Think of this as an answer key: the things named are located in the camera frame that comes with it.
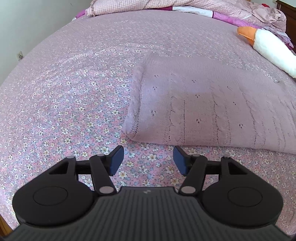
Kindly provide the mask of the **pink cable-knit cardigan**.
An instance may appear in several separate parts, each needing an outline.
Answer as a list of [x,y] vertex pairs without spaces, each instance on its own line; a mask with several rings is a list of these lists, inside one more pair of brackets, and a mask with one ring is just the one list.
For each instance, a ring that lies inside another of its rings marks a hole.
[[257,71],[149,54],[134,69],[124,130],[137,142],[293,154],[295,97]]

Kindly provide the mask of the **pink floral bed sheet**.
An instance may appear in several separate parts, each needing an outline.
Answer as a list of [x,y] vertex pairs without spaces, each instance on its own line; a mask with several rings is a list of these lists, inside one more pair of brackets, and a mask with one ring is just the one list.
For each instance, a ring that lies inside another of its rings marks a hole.
[[175,11],[81,17],[35,47],[1,85],[1,215],[15,228],[14,193],[67,156],[87,160],[117,145],[122,186],[175,186],[173,147],[129,141],[122,126],[132,70],[143,56],[204,56],[259,71],[295,94],[295,81],[225,22]]

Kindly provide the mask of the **wooden bedside cabinet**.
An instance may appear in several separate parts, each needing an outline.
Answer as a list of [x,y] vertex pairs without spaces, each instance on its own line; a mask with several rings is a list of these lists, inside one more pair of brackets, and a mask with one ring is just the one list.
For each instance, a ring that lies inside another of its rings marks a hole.
[[7,224],[5,219],[0,215],[0,236],[5,237],[9,235],[13,229]]

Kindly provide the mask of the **white goose plush toy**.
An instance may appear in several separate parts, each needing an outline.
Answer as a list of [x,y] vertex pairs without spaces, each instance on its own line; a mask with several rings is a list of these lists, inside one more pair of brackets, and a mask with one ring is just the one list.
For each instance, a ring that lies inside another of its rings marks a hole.
[[295,54],[276,35],[254,27],[238,27],[237,33],[245,37],[262,57],[295,78]]

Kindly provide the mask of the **pink checkered quilt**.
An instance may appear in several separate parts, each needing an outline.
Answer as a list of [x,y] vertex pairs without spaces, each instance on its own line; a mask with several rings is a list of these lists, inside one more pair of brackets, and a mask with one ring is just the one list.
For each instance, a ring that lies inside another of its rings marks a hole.
[[90,7],[79,12],[74,19],[83,15],[98,16],[125,11],[156,9],[163,11],[180,11],[221,20],[237,27],[250,26],[266,29],[275,34],[288,49],[293,49],[290,37],[285,33],[287,18],[278,9],[250,1],[195,0],[127,0],[127,1],[92,1]]

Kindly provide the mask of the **wooden wardrobe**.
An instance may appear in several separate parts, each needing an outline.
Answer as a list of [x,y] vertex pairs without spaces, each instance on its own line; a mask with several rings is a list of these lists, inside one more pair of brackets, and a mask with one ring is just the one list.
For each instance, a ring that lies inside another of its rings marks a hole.
[[276,7],[284,13],[287,18],[286,34],[294,46],[295,51],[295,31],[296,31],[296,0],[277,0]]

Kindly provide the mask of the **white wall socket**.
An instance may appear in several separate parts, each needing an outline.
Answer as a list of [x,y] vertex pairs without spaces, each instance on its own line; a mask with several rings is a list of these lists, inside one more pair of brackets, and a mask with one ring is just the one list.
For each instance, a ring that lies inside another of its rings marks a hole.
[[17,54],[17,58],[19,61],[23,59],[23,54],[21,51]]

